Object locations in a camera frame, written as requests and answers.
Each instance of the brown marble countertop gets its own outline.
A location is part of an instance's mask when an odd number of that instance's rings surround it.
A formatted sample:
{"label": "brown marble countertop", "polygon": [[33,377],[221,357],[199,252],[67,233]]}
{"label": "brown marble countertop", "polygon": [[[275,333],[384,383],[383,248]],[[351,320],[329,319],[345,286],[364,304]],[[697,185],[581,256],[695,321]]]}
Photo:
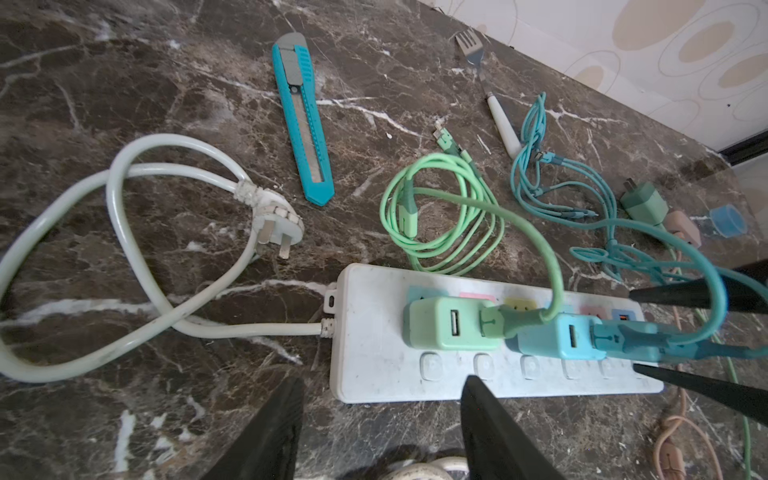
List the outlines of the brown marble countertop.
{"label": "brown marble countertop", "polygon": [[[305,323],[319,318],[321,292],[345,265],[407,268],[405,254],[379,223],[379,199],[396,171],[436,151],[431,133],[438,118],[470,151],[500,204],[521,211],[482,90],[450,39],[462,26],[413,0],[6,2],[2,15],[4,249],[67,187],[107,168],[128,141],[157,132],[215,145],[255,181],[283,193],[304,219],[306,235],[288,261],[270,249],[238,279],[237,290],[197,313],[222,323]],[[333,165],[336,196],[322,208],[302,195],[273,79],[270,48],[292,29],[310,44]],[[702,251],[716,264],[766,256],[735,177],[714,152],[496,42],[485,70],[518,127],[535,95],[546,91],[544,146],[597,168],[614,191],[622,191],[626,177],[650,180],[671,206],[691,216],[737,205],[750,234],[705,237]],[[142,159],[220,172],[210,159],[181,149]],[[438,175],[421,181],[451,185]],[[129,180],[125,202],[166,293],[197,292],[227,270],[245,244],[247,211],[200,182]],[[452,207],[423,208],[426,227],[451,225]],[[570,246],[601,246],[601,232],[534,223],[559,253],[571,290],[626,296],[628,287],[648,285],[633,275],[612,283],[570,257]],[[664,255],[639,234],[620,231],[619,240]],[[514,229],[470,276],[548,285],[532,245]],[[649,318],[671,322],[668,309],[645,309]],[[61,362],[153,315],[115,239],[104,195],[94,192],[21,268],[0,325],[20,356]],[[729,343],[768,343],[766,324],[761,316],[731,315],[723,334]],[[297,478],[376,478],[393,463],[462,447],[457,402],[346,406],[335,400],[328,387],[330,347],[313,337],[212,341],[168,330],[75,379],[44,385],[0,379],[0,477],[199,478],[288,375],[306,383]],[[735,363],[744,383],[768,387],[768,361]],[[688,369],[725,378],[723,365],[714,359]],[[568,478],[650,479],[653,439],[660,418],[676,411],[677,392],[503,403]],[[740,477],[740,416],[695,394],[690,404],[688,413],[712,438],[726,478]],[[684,427],[675,437],[690,475],[712,478],[695,440]],[[763,477],[766,452],[768,430],[753,423],[753,470]]]}

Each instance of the fork head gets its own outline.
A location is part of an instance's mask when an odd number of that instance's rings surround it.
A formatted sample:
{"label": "fork head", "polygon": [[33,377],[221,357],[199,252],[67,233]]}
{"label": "fork head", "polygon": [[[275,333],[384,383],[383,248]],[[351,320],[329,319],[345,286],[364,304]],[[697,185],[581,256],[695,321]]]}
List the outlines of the fork head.
{"label": "fork head", "polygon": [[471,29],[461,31],[456,34],[456,43],[458,43],[458,47],[462,50],[467,61],[471,65],[479,68],[483,56],[483,49],[482,43],[476,33]]}

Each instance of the box cutter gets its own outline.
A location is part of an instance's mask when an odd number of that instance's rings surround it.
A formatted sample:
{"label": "box cutter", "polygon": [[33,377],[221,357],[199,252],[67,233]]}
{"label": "box cutter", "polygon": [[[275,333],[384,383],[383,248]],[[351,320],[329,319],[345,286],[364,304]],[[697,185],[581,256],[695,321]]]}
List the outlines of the box cutter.
{"label": "box cutter", "polygon": [[333,177],[304,35],[293,32],[278,38],[272,47],[272,63],[304,197],[323,206],[334,195]]}

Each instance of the white plug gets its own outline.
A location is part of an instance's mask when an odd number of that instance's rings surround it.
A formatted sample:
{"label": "white plug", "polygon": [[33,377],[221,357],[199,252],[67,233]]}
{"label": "white plug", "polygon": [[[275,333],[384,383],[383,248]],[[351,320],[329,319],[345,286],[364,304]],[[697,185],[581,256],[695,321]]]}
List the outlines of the white plug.
{"label": "white plug", "polygon": [[251,228],[257,232],[257,252],[262,253],[265,245],[275,243],[280,245],[280,258],[288,258],[290,246],[304,236],[304,222],[288,200],[245,180],[237,185],[235,198],[253,208]]}

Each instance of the yellow outlet label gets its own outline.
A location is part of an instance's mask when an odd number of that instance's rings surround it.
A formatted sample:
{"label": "yellow outlet label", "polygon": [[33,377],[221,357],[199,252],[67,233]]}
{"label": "yellow outlet label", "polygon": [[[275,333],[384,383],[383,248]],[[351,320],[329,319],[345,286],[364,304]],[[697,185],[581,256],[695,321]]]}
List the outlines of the yellow outlet label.
{"label": "yellow outlet label", "polygon": [[504,303],[509,305],[515,310],[536,310],[538,305],[536,300],[529,298],[505,298]]}

